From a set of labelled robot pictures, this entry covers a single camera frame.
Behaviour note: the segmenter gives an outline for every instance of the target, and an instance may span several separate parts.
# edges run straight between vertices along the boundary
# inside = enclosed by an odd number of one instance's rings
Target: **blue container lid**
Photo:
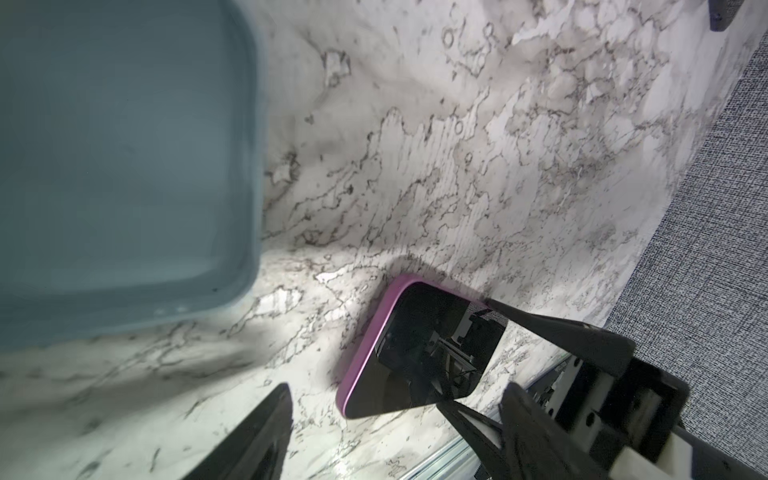
[[[0,18],[0,347],[243,295],[261,218],[257,51],[220,0],[12,0]]]

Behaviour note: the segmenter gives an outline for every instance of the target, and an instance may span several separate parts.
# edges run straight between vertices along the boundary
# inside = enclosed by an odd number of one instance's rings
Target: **white marble countertop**
[[[261,272],[195,322],[0,356],[0,477],[180,478],[279,382],[283,478],[396,477],[454,432],[333,399],[401,272],[602,324],[768,27],[704,0],[243,0],[269,65]],[[470,406],[557,355],[508,328]]]

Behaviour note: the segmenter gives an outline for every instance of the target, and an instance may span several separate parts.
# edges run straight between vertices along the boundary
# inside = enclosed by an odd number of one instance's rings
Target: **gray carpet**
[[[608,319],[688,382],[687,429],[768,474],[768,35]]]

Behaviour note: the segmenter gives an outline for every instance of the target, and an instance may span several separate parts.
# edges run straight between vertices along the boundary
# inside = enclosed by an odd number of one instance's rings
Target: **black plastic part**
[[[710,0],[710,30],[725,31],[744,0]]]
[[[520,385],[507,386],[500,410],[511,478],[608,480],[608,473],[581,451]]]
[[[672,431],[693,447],[693,480],[767,480],[768,477],[752,470],[734,457],[721,452],[685,429]]]
[[[477,470],[475,470],[475,480],[491,480],[491,476],[488,474],[488,472],[485,470],[485,467],[482,466],[482,463],[478,467]]]
[[[627,419],[644,392],[649,390],[660,397],[660,404],[647,428],[631,431],[626,428]],[[630,446],[649,461],[656,462],[680,418],[689,392],[690,387],[683,380],[635,358],[608,393],[600,417],[617,429],[623,428],[631,440]]]
[[[571,388],[563,399],[562,405],[554,420],[566,432],[573,428],[576,423],[578,413],[581,407],[587,401],[589,391],[598,379],[600,371],[594,368],[590,363],[584,362],[574,379]]]
[[[552,393],[554,393],[552,384],[568,366],[568,362],[571,361],[571,358],[573,357],[569,356],[567,359],[557,364],[553,369],[539,376],[527,389],[525,389],[525,391],[533,397],[534,402],[539,404],[540,407],[544,407],[547,401],[552,397]]]
[[[453,428],[455,428],[458,434],[464,438],[467,444],[472,447],[472,450],[475,451],[475,454],[478,456],[480,462],[483,464],[486,472],[491,478],[494,480],[511,478],[509,467],[507,466],[507,462],[502,452],[488,437],[483,435],[477,427],[467,420],[466,417],[472,417],[484,425],[491,427],[501,435],[502,425],[499,422],[491,420],[485,415],[481,415],[475,410],[455,401],[440,402],[437,404],[437,409],[449,422],[451,422]]]
[[[494,299],[485,305],[610,376],[622,376],[632,360],[635,343],[625,336],[588,323],[532,315]]]
[[[185,480],[277,480],[293,426],[287,383],[279,384]]]
[[[619,432],[612,426],[603,423],[598,432],[598,436],[592,442],[589,449],[589,456],[595,460],[599,466],[605,468],[606,472],[611,470],[611,466],[616,461],[621,450],[629,443],[627,435]]]

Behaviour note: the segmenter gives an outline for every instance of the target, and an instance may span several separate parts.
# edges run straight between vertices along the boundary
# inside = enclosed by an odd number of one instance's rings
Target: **smartphone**
[[[349,419],[466,397],[507,320],[480,302],[416,275],[384,292],[336,393]]]

